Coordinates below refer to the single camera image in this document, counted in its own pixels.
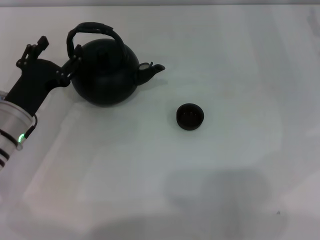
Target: black kettle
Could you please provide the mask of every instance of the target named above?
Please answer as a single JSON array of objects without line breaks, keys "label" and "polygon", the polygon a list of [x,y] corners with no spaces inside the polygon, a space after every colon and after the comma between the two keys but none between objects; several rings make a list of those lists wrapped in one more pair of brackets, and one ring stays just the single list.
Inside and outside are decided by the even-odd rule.
[{"label": "black kettle", "polygon": [[84,22],[67,36],[69,58],[74,57],[76,33],[104,34],[113,39],[98,39],[82,47],[81,64],[71,82],[84,99],[98,106],[110,106],[128,98],[137,86],[148,82],[166,68],[160,64],[139,64],[134,52],[124,44],[113,28],[102,23]]}]

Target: white table surface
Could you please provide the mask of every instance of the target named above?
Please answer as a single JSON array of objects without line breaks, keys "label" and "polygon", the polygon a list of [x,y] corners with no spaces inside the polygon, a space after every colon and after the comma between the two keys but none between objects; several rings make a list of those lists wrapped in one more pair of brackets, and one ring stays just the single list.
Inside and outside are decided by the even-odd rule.
[{"label": "white table surface", "polygon": [[[0,8],[0,90],[42,35],[62,65],[81,22],[166,66],[114,107],[51,92],[0,172],[0,239],[318,239],[319,21],[315,5]],[[195,131],[184,103],[204,111]]]}]

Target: green indicator light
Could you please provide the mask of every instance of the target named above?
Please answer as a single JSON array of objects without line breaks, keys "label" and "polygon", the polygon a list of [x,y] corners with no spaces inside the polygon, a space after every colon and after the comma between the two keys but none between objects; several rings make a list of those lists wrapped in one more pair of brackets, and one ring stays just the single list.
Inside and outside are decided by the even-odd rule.
[{"label": "green indicator light", "polygon": [[22,133],[22,134],[20,135],[20,137],[19,137],[19,139],[18,139],[18,142],[19,142],[19,143],[21,143],[22,139],[24,139],[24,136],[25,136],[24,133]]}]

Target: black lid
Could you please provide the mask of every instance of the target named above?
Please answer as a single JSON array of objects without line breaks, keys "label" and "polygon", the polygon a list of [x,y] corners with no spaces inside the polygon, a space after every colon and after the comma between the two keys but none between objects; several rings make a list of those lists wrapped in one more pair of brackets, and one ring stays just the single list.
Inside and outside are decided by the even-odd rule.
[{"label": "black lid", "polygon": [[193,103],[183,104],[176,111],[176,122],[184,130],[192,131],[200,127],[205,118],[204,111]]}]

